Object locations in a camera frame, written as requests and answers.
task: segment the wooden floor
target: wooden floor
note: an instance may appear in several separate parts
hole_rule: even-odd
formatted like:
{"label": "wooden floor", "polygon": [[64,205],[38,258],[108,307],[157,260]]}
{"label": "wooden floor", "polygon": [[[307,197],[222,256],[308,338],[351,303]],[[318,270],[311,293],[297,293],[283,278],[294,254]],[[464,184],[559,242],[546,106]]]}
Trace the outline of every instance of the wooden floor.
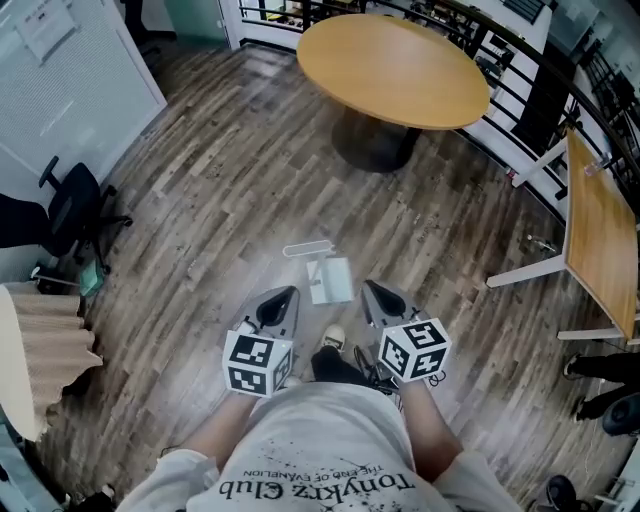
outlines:
{"label": "wooden floor", "polygon": [[183,55],[158,82],[169,108],[111,179],[135,224],[116,238],[113,274],[88,315],[106,365],[83,398],[57,407],[38,446],[67,491],[109,482],[121,498],[209,414],[224,393],[225,330],[268,288],[302,292],[297,374],[310,378],[332,322],[369,346],[360,300],[311,306],[302,262],[281,254],[324,238],[349,257],[356,287],[386,280],[442,320],[455,350],[434,394],[520,503],[556,473],[587,499],[604,490],[631,441],[571,422],[576,397],[599,384],[569,382],[560,368],[577,348],[614,349],[555,338],[603,322],[597,307],[568,273],[484,285],[543,258],[527,234],[562,242],[563,228],[504,169],[452,132],[424,133],[395,176],[350,168],[330,143],[339,107],[286,53]]}

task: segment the beige curtain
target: beige curtain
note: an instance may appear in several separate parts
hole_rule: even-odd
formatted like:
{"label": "beige curtain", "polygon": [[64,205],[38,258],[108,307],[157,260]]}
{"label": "beige curtain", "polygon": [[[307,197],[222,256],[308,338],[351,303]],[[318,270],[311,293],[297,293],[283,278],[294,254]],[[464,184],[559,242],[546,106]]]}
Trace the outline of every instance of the beige curtain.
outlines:
{"label": "beige curtain", "polygon": [[0,386],[5,388],[0,399],[16,430],[35,441],[48,427],[47,408],[60,400],[62,388],[88,368],[101,366],[102,359],[91,352],[94,334],[83,328],[84,319],[77,316],[80,297],[41,295],[33,283],[2,288],[6,291],[0,318],[3,337],[7,337],[2,359],[12,367],[2,368],[6,377],[0,376]]}

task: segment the round wooden table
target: round wooden table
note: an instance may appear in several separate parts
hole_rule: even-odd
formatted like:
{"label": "round wooden table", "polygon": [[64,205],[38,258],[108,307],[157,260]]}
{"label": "round wooden table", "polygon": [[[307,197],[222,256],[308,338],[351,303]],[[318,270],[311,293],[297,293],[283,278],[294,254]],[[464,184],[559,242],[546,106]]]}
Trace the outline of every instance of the round wooden table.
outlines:
{"label": "round wooden table", "polygon": [[397,18],[349,14],[316,23],[300,39],[298,62],[347,107],[334,126],[334,145],[369,171],[399,169],[420,130],[467,126],[489,106],[489,86],[462,50]]}

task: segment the black table base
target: black table base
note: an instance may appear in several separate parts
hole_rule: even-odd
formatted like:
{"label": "black table base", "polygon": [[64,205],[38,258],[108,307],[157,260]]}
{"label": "black table base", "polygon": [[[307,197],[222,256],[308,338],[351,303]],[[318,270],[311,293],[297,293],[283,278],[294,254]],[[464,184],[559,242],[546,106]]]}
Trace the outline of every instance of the black table base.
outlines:
{"label": "black table base", "polygon": [[333,145],[348,163],[368,172],[404,167],[422,130],[387,123],[346,107],[333,127]]}

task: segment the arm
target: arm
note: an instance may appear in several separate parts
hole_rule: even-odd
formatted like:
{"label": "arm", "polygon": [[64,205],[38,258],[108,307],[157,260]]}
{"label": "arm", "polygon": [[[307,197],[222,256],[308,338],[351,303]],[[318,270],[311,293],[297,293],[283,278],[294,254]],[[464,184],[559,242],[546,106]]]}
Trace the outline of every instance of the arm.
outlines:
{"label": "arm", "polygon": [[213,469],[213,457],[218,471],[222,471],[242,439],[257,401],[257,397],[229,394],[180,446],[181,450],[158,460],[155,471],[124,499],[118,512],[184,510],[192,496],[205,490],[193,482],[204,485],[203,475]]}
{"label": "arm", "polygon": [[444,422],[424,381],[400,384],[416,473],[434,482],[462,453],[462,445]]}
{"label": "arm", "polygon": [[216,466],[222,471],[242,439],[257,401],[255,396],[230,393],[180,448],[199,452],[207,458],[215,457]]}

